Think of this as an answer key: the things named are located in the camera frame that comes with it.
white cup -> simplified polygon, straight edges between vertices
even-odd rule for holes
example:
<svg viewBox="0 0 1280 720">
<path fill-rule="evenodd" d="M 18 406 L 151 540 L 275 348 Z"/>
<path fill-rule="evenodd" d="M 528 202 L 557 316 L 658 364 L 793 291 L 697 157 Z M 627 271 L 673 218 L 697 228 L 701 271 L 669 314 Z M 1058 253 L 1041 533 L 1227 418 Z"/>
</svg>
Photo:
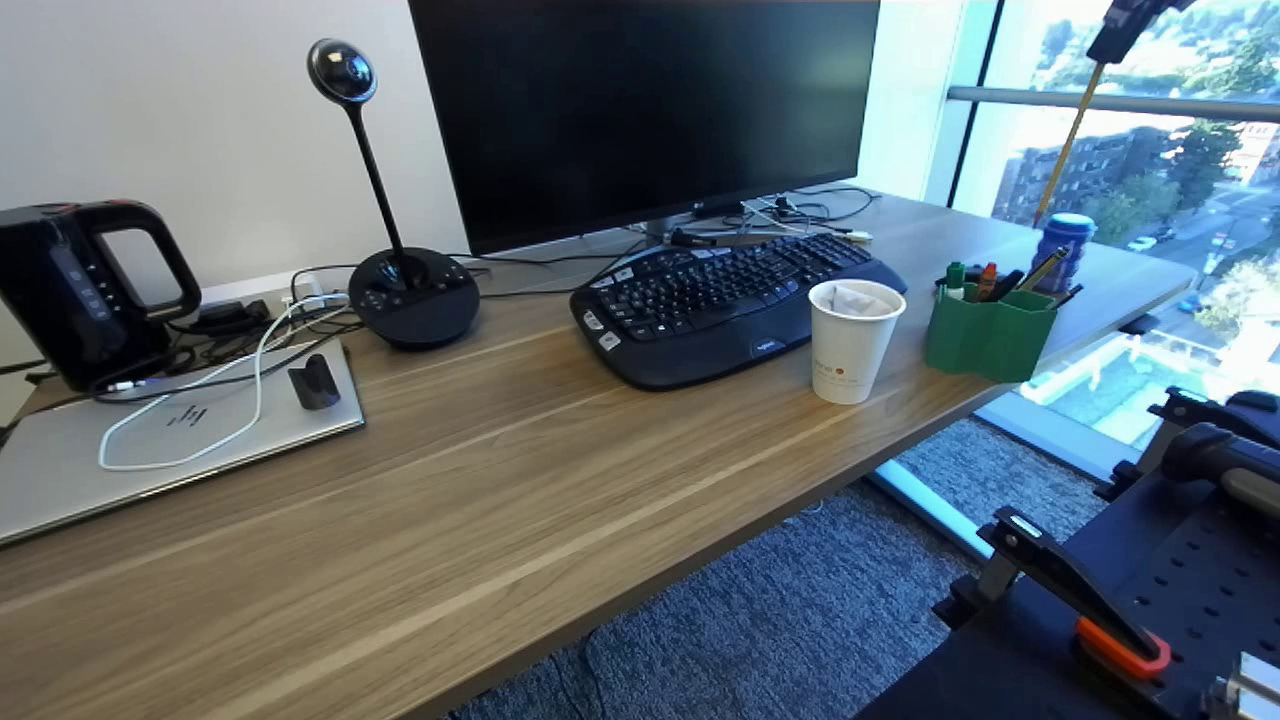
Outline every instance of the white cup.
<svg viewBox="0 0 1280 720">
<path fill-rule="evenodd" d="M 811 314 L 811 394 L 828 406 L 872 398 L 880 361 L 909 299 L 872 282 L 828 282 L 809 291 Z"/>
</svg>

window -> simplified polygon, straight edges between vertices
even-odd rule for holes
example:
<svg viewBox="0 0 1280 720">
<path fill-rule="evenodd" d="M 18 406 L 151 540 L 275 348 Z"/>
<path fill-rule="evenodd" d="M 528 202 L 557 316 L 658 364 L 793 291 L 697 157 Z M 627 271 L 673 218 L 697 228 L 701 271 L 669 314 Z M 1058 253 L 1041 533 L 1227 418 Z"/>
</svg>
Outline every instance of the window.
<svg viewBox="0 0 1280 720">
<path fill-rule="evenodd" d="M 1107 0 L 997 5 L 963 109 L 952 209 L 1030 223 Z M 1163 12 L 1107 65 L 1055 205 L 1089 211 L 1095 244 L 1194 268 L 1160 327 L 1110 338 L 1036 378 L 1022 401 L 1144 447 L 1168 383 L 1198 398 L 1280 394 L 1280 0 Z"/>
</svg>

black keyboard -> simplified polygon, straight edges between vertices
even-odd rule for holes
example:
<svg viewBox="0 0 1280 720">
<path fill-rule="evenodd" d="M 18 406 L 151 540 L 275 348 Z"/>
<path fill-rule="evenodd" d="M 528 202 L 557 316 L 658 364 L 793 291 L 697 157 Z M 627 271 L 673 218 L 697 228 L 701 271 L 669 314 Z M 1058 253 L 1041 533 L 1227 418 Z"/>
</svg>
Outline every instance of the black keyboard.
<svg viewBox="0 0 1280 720">
<path fill-rule="evenodd" d="M 702 383 L 809 345 L 818 282 L 902 282 L 828 232 L 748 250 L 649 250 L 571 291 L 595 358 L 635 390 Z"/>
</svg>

monitor screen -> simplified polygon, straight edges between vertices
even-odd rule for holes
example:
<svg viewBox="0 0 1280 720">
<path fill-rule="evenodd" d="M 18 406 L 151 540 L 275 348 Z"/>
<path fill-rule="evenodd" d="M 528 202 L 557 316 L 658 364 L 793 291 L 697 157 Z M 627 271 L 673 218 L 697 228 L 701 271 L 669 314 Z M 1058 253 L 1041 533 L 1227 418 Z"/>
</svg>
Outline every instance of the monitor screen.
<svg viewBox="0 0 1280 720">
<path fill-rule="evenodd" d="M 472 253 L 854 177 L 877 0 L 406 0 Z"/>
</svg>

carpet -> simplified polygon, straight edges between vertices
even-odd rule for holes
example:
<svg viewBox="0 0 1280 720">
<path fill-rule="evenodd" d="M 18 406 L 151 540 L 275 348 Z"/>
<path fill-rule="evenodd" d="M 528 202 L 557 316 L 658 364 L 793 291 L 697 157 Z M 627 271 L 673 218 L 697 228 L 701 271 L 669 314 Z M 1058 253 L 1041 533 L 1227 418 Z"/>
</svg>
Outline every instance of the carpet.
<svg viewBox="0 0 1280 720">
<path fill-rule="evenodd" d="M 899 462 L 976 520 L 1015 503 L 1070 537 L 1100 512 L 1089 477 L 979 420 L 955 420 Z M 872 483 L 850 483 L 452 718 L 854 718 L 949 637 L 933 604 L 972 568 Z"/>
</svg>

